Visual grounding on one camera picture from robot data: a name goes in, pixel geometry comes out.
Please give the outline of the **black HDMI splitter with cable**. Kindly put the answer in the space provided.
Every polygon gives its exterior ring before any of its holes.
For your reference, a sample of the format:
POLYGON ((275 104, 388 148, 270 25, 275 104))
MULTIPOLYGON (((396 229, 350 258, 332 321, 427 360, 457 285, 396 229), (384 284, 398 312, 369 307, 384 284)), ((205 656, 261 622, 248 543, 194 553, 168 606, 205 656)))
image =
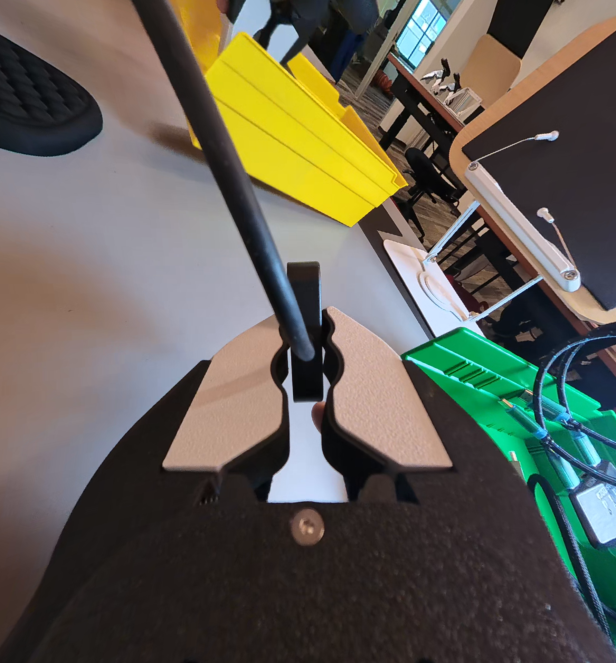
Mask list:
POLYGON ((133 1, 220 189, 291 349, 293 400, 323 393, 321 279, 318 262, 284 268, 214 97, 168 1, 133 1))

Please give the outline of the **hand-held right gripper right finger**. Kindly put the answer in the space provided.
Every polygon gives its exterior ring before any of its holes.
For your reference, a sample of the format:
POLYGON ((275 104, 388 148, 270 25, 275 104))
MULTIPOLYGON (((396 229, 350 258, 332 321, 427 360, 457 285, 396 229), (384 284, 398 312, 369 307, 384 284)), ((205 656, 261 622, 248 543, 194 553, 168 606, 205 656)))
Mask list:
POLYGON ((325 353, 333 356, 328 401, 335 432, 390 469, 452 469, 398 353, 334 306, 323 315, 325 353))

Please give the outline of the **yellow plastic bin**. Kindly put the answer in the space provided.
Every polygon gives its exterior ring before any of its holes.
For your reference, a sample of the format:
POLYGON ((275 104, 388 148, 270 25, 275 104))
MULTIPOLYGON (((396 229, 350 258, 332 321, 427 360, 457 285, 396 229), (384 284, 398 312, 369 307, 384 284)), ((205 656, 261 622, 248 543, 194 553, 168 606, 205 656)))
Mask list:
POLYGON ((224 44, 215 1, 171 1, 252 178, 348 227, 407 182, 303 54, 285 69, 246 32, 224 44))

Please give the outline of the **white desk stand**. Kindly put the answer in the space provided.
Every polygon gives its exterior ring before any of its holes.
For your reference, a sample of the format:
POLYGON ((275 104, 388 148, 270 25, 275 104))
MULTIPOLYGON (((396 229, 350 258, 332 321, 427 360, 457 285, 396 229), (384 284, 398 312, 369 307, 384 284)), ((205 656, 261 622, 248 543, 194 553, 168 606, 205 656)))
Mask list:
POLYGON ((465 180, 478 192, 475 200, 453 226, 440 238, 429 252, 401 244, 390 239, 383 243, 384 249, 398 272, 404 286, 420 311, 427 311, 431 319, 430 327, 435 336, 440 336, 457 327, 467 327, 481 334, 478 322, 511 303, 512 300, 542 280, 552 280, 563 292, 576 292, 582 285, 580 271, 572 260, 561 232, 547 208, 539 208, 537 215, 551 224, 559 237, 562 248, 545 239, 524 214, 512 203, 500 185, 482 165, 483 159, 472 161, 464 172, 465 180), (476 211, 494 211, 518 238, 520 245, 528 250, 537 261, 537 276, 514 290, 485 311, 474 313, 465 305, 449 282, 445 273, 437 265, 438 252, 446 245, 456 231, 467 221, 472 220, 476 211))

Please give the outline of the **glass window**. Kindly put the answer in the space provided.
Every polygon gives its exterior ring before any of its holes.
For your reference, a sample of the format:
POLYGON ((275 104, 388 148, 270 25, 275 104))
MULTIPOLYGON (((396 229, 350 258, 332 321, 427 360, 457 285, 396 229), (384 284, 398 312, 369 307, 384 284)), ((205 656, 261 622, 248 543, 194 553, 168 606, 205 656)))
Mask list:
POLYGON ((446 1, 420 1, 395 39, 394 53, 414 70, 444 29, 452 10, 446 1))

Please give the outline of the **shiny metal tools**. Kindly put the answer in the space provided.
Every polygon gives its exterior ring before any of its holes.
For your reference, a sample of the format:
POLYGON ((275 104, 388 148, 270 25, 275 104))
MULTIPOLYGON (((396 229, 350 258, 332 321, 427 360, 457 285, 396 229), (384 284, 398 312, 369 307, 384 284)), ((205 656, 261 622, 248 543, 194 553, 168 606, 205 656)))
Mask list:
POLYGON ((448 92, 445 104, 450 104, 453 96, 455 96, 462 89, 461 75, 457 72, 453 73, 447 58, 440 59, 441 68, 434 70, 422 76, 419 80, 421 82, 431 83, 431 93, 434 96, 439 96, 442 93, 448 92))

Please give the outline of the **black textured wrist rest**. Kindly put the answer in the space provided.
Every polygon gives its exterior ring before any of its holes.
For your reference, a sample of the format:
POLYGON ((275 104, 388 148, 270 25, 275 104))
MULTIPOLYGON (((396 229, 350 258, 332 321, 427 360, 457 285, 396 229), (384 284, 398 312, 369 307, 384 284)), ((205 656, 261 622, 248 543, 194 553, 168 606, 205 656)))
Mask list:
POLYGON ((0 148, 72 153, 103 129, 96 100, 63 71, 0 35, 0 148))

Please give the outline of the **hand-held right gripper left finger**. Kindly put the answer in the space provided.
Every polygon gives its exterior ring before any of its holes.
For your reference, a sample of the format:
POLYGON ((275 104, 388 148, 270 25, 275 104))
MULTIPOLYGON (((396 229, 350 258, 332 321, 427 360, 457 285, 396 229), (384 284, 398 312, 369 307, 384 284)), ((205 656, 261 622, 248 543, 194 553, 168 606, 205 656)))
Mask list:
POLYGON ((170 472, 247 478, 267 498, 289 456, 288 346, 270 316, 211 359, 163 459, 170 472))

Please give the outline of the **green plastic bin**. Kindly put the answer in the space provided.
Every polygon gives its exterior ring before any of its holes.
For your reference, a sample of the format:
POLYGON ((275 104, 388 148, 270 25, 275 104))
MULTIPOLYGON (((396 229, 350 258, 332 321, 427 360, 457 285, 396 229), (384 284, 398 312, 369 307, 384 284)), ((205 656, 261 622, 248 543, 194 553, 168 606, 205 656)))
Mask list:
MULTIPOLYGON (((538 368, 465 327, 416 347, 402 358, 416 364, 471 415, 508 460, 517 460, 525 481, 540 474, 551 484, 577 538, 593 585, 604 606, 616 614, 616 550, 596 550, 591 545, 573 509, 567 487, 550 464, 539 439, 503 413, 506 408, 502 399, 518 408, 524 405, 521 395, 533 390, 538 368)), ((590 398, 575 387, 566 386, 565 391, 573 418, 616 442, 616 413, 604 410, 600 399, 590 398)), ((590 435, 589 438, 601 460, 616 467, 616 450, 590 435)), ((536 490, 536 503, 559 555, 575 577, 567 547, 540 486, 536 490)), ((608 621, 616 647, 616 620, 608 617, 608 621)))

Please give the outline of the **black office chair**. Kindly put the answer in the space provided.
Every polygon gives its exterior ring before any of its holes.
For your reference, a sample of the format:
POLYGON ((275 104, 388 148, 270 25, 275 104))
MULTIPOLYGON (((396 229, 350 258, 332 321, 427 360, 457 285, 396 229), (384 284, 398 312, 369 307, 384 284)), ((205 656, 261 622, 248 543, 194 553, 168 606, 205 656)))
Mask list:
POLYGON ((419 231, 419 239, 425 238, 425 231, 420 220, 415 214, 414 206, 419 199, 427 196, 432 203, 436 203, 436 198, 442 200, 449 206, 454 213, 458 209, 460 199, 466 191, 466 188, 449 171, 446 176, 440 172, 433 161, 423 151, 415 147, 409 147, 404 152, 405 159, 409 169, 404 173, 410 175, 414 184, 409 188, 409 198, 401 200, 394 198, 400 212, 407 221, 412 221, 419 231))

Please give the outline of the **black wood-rimmed panel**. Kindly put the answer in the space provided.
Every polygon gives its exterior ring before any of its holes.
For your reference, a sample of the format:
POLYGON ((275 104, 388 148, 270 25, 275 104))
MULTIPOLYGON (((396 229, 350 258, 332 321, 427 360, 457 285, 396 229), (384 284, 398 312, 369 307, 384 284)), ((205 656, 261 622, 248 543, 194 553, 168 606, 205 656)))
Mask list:
MULTIPOLYGON (((545 280, 579 319, 616 321, 616 17, 573 39, 463 128, 449 154, 464 178, 482 165, 540 234, 562 248, 547 208, 580 271, 581 287, 563 292, 545 280)), ((494 225, 538 268, 494 212, 494 225)))

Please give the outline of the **wooden desk with black frame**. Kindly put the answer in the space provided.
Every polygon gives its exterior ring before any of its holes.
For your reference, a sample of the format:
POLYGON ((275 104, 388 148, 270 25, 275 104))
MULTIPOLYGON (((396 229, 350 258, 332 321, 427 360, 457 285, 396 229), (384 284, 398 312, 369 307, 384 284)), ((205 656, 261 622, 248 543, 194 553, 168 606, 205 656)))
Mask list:
POLYGON ((456 119, 395 55, 389 54, 387 60, 397 71, 397 77, 391 85, 391 93, 401 104, 402 110, 381 137, 380 147, 387 151, 412 117, 436 144, 437 150, 448 158, 453 140, 464 128, 464 124, 456 119))

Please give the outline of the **silver HDMI switch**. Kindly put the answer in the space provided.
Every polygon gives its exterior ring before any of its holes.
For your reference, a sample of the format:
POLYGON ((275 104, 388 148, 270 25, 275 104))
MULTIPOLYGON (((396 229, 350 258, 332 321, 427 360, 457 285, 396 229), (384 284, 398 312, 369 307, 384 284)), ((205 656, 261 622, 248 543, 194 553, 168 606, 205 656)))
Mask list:
POLYGON ((616 550, 616 485, 584 472, 568 494, 590 545, 616 550))

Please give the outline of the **tan and black chair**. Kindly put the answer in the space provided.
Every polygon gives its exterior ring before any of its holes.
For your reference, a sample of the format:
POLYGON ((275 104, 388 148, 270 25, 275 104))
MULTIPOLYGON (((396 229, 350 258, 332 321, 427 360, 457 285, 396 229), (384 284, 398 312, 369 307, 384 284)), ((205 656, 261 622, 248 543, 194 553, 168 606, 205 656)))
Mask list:
POLYGON ((504 96, 517 78, 552 1, 498 1, 485 35, 480 37, 461 73, 462 87, 480 99, 483 109, 504 96))

